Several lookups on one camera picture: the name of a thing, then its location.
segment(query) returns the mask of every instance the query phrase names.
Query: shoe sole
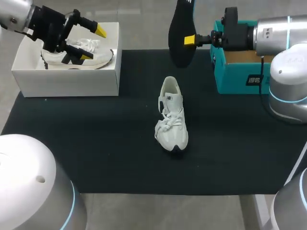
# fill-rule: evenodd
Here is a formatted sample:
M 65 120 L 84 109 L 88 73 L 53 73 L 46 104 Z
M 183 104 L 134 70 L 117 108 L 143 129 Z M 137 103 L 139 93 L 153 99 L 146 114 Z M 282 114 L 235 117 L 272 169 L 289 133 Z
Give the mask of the shoe sole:
M 114 56 L 114 52 L 113 52 L 112 49 L 111 49 L 111 52 L 112 52 L 112 57 L 110 58 L 109 61 L 103 62 L 103 63 L 101 63 L 99 65 L 95 65 L 95 66 L 82 66 L 82 65 L 73 65 L 73 64 L 50 65 L 44 60 L 42 53 L 40 54 L 40 56 L 41 56 L 42 60 L 44 61 L 45 69 L 56 69 L 56 70 L 83 69 L 83 70 L 90 70 L 90 69 L 102 69 L 103 67 L 108 65 L 111 62 L 111 60 Z

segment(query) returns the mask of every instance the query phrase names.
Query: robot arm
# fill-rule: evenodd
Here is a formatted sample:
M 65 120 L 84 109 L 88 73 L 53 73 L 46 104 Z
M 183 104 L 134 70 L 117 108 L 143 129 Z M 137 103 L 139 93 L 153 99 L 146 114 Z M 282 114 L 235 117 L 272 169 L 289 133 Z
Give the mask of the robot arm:
M 307 123 L 307 15 L 260 19 L 249 26 L 238 23 L 237 8 L 231 7 L 221 23 L 223 32 L 187 36 L 184 45 L 276 55 L 270 69 L 270 109 L 279 117 Z
M 0 25 L 2 28 L 22 33 L 33 41 L 44 42 L 43 49 L 49 52 L 62 52 L 79 59 L 92 59 L 93 54 L 66 44 L 66 39 L 74 25 L 87 28 L 92 33 L 106 37 L 106 32 L 95 21 L 81 17 L 78 10 L 66 19 L 64 14 L 46 6 L 38 7 L 32 0 L 0 0 Z M 27 34 L 25 29 L 33 30 Z

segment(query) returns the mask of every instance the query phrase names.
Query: shoe insole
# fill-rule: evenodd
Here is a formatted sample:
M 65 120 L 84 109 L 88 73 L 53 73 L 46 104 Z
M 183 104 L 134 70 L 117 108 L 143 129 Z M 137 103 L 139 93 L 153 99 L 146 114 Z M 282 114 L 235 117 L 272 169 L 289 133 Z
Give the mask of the shoe insole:
M 171 58 L 178 68 L 187 67 L 193 59 L 196 46 L 184 46 L 186 36 L 196 34 L 194 25 L 195 0 L 178 0 L 168 32 L 168 47 Z

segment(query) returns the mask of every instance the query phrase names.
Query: sneaker logo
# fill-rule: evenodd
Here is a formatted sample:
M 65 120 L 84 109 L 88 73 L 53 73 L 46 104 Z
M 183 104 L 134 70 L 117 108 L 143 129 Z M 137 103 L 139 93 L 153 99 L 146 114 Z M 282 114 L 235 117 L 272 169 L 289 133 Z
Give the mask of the sneaker logo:
M 72 55 L 69 55 L 69 54 L 66 54 L 65 57 L 63 58 L 62 60 L 62 63 L 63 64 L 69 64 L 69 63 L 72 63 L 73 65 L 82 65 L 84 60 L 80 60 L 78 59 L 77 57 L 75 56 L 72 56 Z

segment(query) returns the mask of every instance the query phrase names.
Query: blue light ring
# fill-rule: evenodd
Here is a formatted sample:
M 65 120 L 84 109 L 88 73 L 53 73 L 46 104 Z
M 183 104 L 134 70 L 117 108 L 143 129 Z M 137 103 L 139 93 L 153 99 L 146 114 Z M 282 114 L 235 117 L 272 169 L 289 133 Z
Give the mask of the blue light ring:
M 279 99 L 278 97 L 276 97 L 272 91 L 271 91 L 271 88 L 269 87 L 269 91 L 270 91 L 270 94 L 272 95 L 273 98 L 275 98 L 277 101 L 280 101 L 280 102 L 283 102 L 283 103 L 299 103 L 299 102 L 302 102 L 304 100 L 307 99 L 307 97 L 301 99 L 301 100 L 298 100 L 298 101 L 285 101 L 285 100 L 282 100 L 282 99 Z

